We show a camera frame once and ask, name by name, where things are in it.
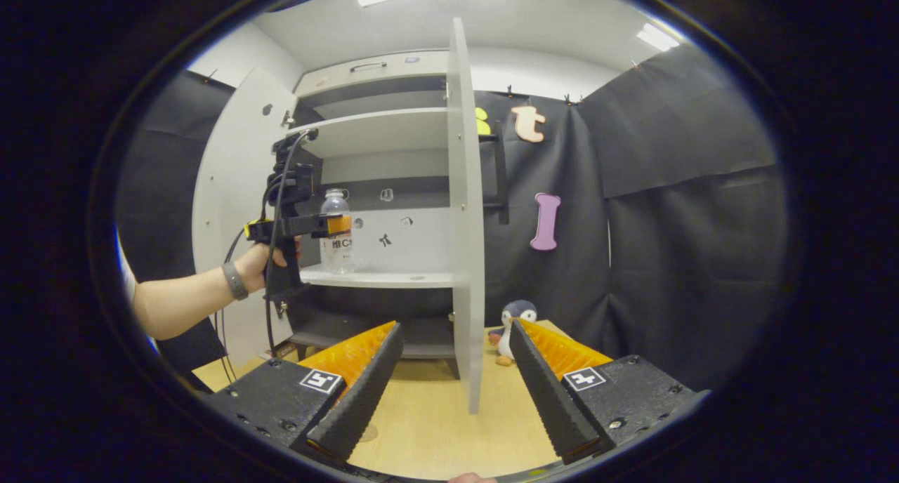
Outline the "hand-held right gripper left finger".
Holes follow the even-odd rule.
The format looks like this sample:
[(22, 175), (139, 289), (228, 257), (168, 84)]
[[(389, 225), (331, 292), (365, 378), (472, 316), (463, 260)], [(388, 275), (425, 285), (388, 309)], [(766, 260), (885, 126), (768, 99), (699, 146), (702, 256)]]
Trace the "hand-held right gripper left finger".
[(343, 464), (372, 421), (402, 350), (402, 325), (389, 321), (296, 364), (269, 359), (207, 401), (270, 444)]

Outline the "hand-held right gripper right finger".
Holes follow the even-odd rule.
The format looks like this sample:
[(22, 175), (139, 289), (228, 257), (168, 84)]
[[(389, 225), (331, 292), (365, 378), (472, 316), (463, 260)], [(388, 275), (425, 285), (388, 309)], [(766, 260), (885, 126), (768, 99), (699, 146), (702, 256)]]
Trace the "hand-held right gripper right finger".
[(564, 464), (636, 444), (706, 399), (640, 355), (609, 358), (534, 322), (510, 328), (515, 362)]

